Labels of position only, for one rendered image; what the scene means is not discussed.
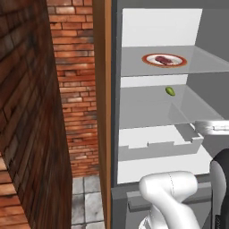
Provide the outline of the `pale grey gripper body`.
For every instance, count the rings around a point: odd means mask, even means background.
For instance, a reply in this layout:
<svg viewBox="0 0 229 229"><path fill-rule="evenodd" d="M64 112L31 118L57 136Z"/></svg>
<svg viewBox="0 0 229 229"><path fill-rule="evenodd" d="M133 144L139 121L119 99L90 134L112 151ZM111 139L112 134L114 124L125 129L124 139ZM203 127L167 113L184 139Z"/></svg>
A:
<svg viewBox="0 0 229 229"><path fill-rule="evenodd" d="M229 135L229 120L196 121L194 126L201 135Z"/></svg>

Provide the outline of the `grey fridge crisper bin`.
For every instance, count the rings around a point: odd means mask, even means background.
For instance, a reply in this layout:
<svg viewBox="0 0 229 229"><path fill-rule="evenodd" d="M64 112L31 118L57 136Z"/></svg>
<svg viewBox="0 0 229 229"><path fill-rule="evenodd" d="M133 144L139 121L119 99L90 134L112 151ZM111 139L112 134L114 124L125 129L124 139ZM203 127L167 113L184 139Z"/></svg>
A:
<svg viewBox="0 0 229 229"><path fill-rule="evenodd" d="M123 129L119 131L118 160L196 154L203 140L189 123Z"/></svg>

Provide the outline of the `glass fridge shelf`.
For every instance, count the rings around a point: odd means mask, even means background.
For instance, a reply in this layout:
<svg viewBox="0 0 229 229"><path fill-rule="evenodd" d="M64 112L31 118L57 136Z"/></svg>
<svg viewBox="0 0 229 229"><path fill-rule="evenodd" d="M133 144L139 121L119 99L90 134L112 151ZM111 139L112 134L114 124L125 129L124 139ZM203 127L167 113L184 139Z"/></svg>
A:
<svg viewBox="0 0 229 229"><path fill-rule="evenodd" d="M178 55L187 60L181 67L160 68L145 64L142 57L148 54ZM122 76L152 76L204 72L229 72L229 63L195 46L178 47L123 47Z"/></svg>
<svg viewBox="0 0 229 229"><path fill-rule="evenodd" d="M175 96L165 86L123 88L120 92L119 128L142 128L223 120L223 116L186 85L173 85Z"/></svg>

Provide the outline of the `red raw steak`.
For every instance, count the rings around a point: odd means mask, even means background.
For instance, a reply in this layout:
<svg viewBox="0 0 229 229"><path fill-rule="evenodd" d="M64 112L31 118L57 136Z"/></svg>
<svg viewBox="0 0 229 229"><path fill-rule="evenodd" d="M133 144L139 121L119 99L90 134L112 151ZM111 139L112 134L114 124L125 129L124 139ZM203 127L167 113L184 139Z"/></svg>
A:
<svg viewBox="0 0 229 229"><path fill-rule="evenodd" d="M170 65L173 63L172 60L164 57L164 56L161 56L161 55L158 55L156 58L155 58L156 61L160 62L161 64L163 65Z"/></svg>

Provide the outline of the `grey open fridge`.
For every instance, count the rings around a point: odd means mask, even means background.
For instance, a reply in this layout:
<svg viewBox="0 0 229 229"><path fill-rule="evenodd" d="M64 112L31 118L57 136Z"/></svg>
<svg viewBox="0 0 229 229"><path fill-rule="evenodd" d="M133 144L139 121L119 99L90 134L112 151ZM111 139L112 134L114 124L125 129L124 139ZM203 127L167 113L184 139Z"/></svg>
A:
<svg viewBox="0 0 229 229"><path fill-rule="evenodd" d="M123 88L186 85L229 120L229 72L122 76L123 47L195 46L229 63L229 0L114 0L112 6L111 189L149 174L209 174L211 160L229 148L229 135L206 135L196 154L119 161Z"/></svg>

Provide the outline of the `white plate with orange rim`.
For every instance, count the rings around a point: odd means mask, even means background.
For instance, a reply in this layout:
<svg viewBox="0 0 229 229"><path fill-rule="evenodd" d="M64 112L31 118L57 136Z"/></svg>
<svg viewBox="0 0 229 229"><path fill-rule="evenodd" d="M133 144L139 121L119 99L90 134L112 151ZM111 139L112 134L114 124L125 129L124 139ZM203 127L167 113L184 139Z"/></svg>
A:
<svg viewBox="0 0 229 229"><path fill-rule="evenodd" d="M155 58L158 55L164 56L164 57L172 60L173 63L170 64L170 65L163 65L163 64L161 64L160 62L158 62L158 61L155 60ZM171 54L148 54L148 55L144 55L142 57L142 61L145 64L149 64L149 65L153 65L153 66L161 67L161 68L181 67L181 66L184 66L184 65L186 65L188 63L188 61L184 57L179 56L179 55L171 55Z"/></svg>

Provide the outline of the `wooden cabinet side panel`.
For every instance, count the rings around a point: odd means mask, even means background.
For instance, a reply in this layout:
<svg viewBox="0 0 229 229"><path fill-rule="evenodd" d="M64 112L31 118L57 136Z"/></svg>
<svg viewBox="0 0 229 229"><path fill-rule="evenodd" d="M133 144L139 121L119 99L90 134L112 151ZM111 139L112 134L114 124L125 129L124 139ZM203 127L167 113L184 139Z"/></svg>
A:
<svg viewBox="0 0 229 229"><path fill-rule="evenodd" d="M93 0L98 161L106 229L111 229L111 10L112 0Z"/></svg>

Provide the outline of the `grey freezer drawer front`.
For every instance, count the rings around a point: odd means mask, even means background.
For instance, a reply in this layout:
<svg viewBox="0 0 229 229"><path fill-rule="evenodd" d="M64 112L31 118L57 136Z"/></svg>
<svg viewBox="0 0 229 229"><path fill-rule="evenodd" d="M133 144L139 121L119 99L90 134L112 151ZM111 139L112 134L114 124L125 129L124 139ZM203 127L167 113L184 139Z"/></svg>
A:
<svg viewBox="0 0 229 229"><path fill-rule="evenodd" d="M197 175L198 184L210 182L209 174ZM128 192L139 191L137 182L120 184L111 189L112 193L112 223L111 229L139 229L142 219L149 210L131 212L128 207ZM211 228L211 201L188 205L194 212L200 229Z"/></svg>

